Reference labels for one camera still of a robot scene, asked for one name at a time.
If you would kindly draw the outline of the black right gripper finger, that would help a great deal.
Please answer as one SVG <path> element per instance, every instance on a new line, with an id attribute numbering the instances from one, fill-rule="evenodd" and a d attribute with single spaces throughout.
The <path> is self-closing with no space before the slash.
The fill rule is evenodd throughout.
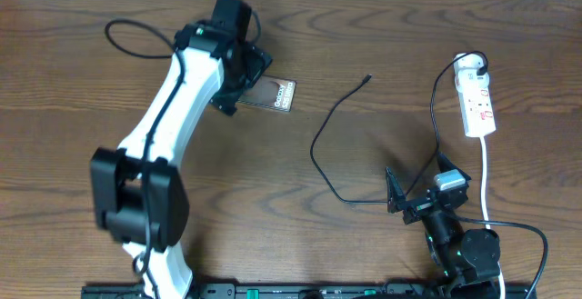
<path id="1" fill-rule="evenodd" d="M 471 180 L 471 177 L 467 173 L 453 164 L 442 152 L 437 153 L 436 160 L 441 173 L 457 170 L 467 181 Z"/>
<path id="2" fill-rule="evenodd" d="M 386 168 L 387 211 L 391 214 L 400 212 L 406 202 L 406 195 L 389 167 Z"/>

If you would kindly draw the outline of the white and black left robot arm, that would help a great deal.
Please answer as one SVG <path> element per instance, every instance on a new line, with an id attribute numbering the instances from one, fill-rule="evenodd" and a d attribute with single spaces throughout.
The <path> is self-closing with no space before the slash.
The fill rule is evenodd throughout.
<path id="1" fill-rule="evenodd" d="M 207 105 L 225 115 L 271 65 L 247 40 L 257 19 L 243 0 L 216 0 L 211 17 L 187 24 L 166 44 L 171 65 L 135 129 L 90 160 L 95 221 L 132 257 L 135 285 L 87 285 L 84 298 L 196 298 L 182 245 L 189 201 L 180 166 Z"/>

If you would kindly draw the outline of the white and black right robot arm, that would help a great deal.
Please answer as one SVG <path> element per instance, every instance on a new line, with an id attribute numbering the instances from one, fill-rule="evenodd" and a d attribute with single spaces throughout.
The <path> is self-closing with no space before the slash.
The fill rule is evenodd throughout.
<path id="1" fill-rule="evenodd" d="M 465 230 L 455 210 L 467 200 L 471 177 L 444 156 L 437 156 L 440 173 L 425 194 L 408 199 L 391 170 L 386 170 L 387 211 L 401 212 L 405 224 L 420 222 L 433 260 L 445 276 L 426 291 L 445 298 L 498 298 L 500 240 L 486 229 Z"/>

